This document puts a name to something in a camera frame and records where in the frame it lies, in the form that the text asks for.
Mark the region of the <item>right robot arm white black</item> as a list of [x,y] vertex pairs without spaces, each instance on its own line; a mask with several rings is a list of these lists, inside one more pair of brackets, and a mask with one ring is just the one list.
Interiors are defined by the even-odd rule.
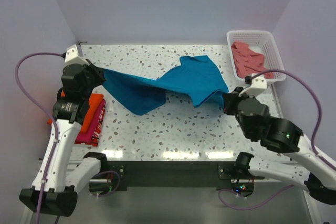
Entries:
[[335,205],[335,171],[315,154],[308,137],[291,121],[270,115],[269,107],[249,97],[242,87],[223,94],[224,113],[237,120],[245,138],[294,160],[288,165],[241,152],[224,171],[232,178],[267,177],[301,187],[315,200]]

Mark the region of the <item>blue t shirt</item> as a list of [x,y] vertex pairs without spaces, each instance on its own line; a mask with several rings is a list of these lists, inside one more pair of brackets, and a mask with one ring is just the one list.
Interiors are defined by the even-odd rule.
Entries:
[[144,115],[166,103],[166,92],[189,96],[198,108],[209,102],[224,107],[229,89],[218,67],[208,56],[183,56],[180,65],[157,80],[104,69],[105,90],[126,109]]

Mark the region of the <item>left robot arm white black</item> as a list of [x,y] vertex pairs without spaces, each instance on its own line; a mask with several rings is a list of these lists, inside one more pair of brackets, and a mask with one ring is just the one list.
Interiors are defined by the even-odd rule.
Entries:
[[65,66],[61,81],[65,95],[53,106],[53,125],[43,162],[31,187],[21,190],[19,200],[36,214],[69,217],[89,180],[94,176],[103,178],[109,171],[104,154],[89,152],[70,175],[66,174],[91,93],[105,78],[101,68],[85,60],[83,64]]

